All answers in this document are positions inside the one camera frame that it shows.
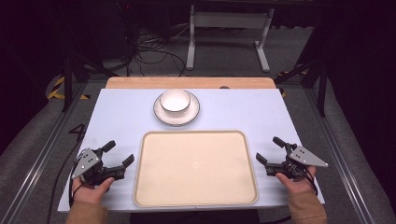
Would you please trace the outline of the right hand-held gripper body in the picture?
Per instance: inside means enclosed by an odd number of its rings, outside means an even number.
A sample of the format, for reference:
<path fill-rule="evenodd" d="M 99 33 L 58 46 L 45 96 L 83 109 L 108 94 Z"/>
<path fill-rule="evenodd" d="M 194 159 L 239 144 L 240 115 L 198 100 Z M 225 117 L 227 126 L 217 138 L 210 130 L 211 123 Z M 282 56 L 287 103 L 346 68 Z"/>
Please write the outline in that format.
<path fill-rule="evenodd" d="M 264 163 L 268 175 L 275 176 L 277 173 L 285 175 L 289 179 L 304 176 L 309 166 L 328 167 L 329 163 L 322 160 L 314 153 L 296 144 L 280 144 L 286 150 L 285 160 L 281 163 Z"/>

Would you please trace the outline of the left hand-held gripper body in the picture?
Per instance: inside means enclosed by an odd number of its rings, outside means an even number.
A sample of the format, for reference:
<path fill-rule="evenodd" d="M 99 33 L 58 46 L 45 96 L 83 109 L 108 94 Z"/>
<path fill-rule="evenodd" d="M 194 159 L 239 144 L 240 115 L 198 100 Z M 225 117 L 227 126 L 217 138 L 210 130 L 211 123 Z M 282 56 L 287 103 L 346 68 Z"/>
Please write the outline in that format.
<path fill-rule="evenodd" d="M 78 162 L 74 166 L 71 174 L 72 179 L 81 178 L 83 183 L 91 186 L 99 186 L 105 180 L 112 177 L 115 180 L 124 178 L 125 166 L 107 168 L 104 166 L 102 156 L 107 153 L 109 148 L 98 149 L 86 148 L 78 155 Z"/>

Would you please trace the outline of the person's right hand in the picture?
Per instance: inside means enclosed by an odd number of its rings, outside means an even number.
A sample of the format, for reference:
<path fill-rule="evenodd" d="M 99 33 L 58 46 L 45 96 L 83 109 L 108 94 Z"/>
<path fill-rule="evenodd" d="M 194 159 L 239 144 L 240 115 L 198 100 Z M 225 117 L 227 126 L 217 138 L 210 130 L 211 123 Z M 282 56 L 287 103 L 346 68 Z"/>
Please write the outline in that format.
<path fill-rule="evenodd" d="M 303 178 L 301 180 L 295 181 L 295 180 L 290 180 L 281 173 L 276 173 L 276 178 L 287 189 L 289 195 L 302 193 L 302 192 L 315 191 L 313 184 L 307 178 Z"/>

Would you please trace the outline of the person's left hand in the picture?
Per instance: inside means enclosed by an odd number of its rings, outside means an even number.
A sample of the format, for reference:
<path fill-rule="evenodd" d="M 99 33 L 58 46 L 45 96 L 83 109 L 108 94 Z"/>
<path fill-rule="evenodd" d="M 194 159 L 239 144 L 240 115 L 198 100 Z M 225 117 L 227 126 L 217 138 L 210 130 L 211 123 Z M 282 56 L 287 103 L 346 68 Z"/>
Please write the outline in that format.
<path fill-rule="evenodd" d="M 72 196 L 75 202 L 100 204 L 105 193 L 110 189 L 115 179 L 110 177 L 98 187 L 84 183 L 80 178 L 73 180 Z"/>

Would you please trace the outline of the white table mat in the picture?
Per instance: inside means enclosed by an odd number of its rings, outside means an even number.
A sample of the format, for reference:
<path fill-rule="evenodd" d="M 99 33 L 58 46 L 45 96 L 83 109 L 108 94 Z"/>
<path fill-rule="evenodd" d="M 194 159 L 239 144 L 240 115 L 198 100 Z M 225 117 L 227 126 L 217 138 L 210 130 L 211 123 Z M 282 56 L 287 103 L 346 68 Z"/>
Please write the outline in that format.
<path fill-rule="evenodd" d="M 187 124 L 172 126 L 160 121 L 153 105 L 161 89 L 103 89 L 100 91 L 81 148 L 97 149 L 109 141 L 116 145 L 102 161 L 118 166 L 131 154 L 134 163 L 121 180 L 104 195 L 103 204 L 111 211 L 126 213 L 249 209 L 287 204 L 286 189 L 267 175 L 256 160 L 260 153 L 270 162 L 282 162 L 286 152 L 273 142 L 275 136 L 286 143 L 300 143 L 282 96 L 277 89 L 192 89 L 199 103 L 197 117 Z M 247 139 L 258 198 L 251 204 L 195 205 L 181 207 L 141 207 L 134 201 L 136 172 L 143 137 L 149 132 L 239 131 Z"/>

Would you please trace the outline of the beige plastic tray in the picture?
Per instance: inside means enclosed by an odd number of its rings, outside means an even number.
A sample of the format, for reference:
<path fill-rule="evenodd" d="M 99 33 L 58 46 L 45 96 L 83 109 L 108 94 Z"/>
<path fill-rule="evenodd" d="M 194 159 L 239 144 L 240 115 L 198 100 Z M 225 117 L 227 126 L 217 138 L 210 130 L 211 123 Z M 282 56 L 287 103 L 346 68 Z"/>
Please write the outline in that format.
<path fill-rule="evenodd" d="M 137 205 L 251 204 L 257 198 L 243 133 L 149 132 L 143 137 L 134 190 Z"/>

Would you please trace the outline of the white plate with dark rim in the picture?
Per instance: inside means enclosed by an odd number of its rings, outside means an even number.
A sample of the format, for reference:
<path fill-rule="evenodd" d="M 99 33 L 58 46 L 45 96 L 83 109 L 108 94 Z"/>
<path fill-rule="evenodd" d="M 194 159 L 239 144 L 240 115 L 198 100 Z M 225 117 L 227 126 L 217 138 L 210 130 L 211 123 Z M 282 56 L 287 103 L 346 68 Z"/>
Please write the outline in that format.
<path fill-rule="evenodd" d="M 156 99 L 153 111 L 160 121 L 172 126 L 181 126 L 197 117 L 200 103 L 191 92 L 172 89 L 165 91 Z"/>

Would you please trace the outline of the black tripod stand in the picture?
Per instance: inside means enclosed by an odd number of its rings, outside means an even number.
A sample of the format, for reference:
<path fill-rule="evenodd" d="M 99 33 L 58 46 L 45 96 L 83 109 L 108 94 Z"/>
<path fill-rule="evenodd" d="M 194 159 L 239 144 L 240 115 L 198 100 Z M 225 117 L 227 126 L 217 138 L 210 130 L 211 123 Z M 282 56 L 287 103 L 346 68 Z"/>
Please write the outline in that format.
<path fill-rule="evenodd" d="M 325 95 L 327 89 L 327 78 L 328 69 L 326 62 L 329 59 L 329 52 L 327 50 L 321 50 L 318 56 L 314 56 L 312 60 L 301 65 L 296 65 L 294 69 L 288 73 L 277 77 L 275 84 L 280 84 L 287 79 L 301 74 L 303 71 L 307 71 L 304 78 L 301 80 L 303 88 L 312 89 L 316 82 L 318 82 L 318 96 L 317 96 L 317 107 L 319 114 L 325 116 Z"/>
<path fill-rule="evenodd" d="M 63 112 L 67 112 L 75 100 L 73 96 L 73 77 L 79 83 L 87 83 L 90 79 L 85 64 L 89 65 L 98 72 L 106 75 L 107 77 L 115 77 L 116 74 L 105 69 L 102 65 L 92 62 L 86 58 L 81 50 L 78 50 L 78 41 L 73 36 L 73 32 L 67 24 L 66 19 L 61 19 L 58 25 L 58 34 L 62 39 L 62 47 L 66 54 L 64 60 L 64 108 Z"/>

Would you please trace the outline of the white bowl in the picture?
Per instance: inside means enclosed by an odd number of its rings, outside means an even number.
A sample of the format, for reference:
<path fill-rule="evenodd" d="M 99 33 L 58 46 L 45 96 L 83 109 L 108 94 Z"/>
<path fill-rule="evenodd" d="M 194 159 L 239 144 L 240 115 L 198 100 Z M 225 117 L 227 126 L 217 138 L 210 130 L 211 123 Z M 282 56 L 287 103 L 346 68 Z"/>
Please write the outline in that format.
<path fill-rule="evenodd" d="M 190 95 L 179 89 L 165 91 L 160 96 L 161 107 L 169 112 L 181 112 L 185 110 L 191 103 Z"/>

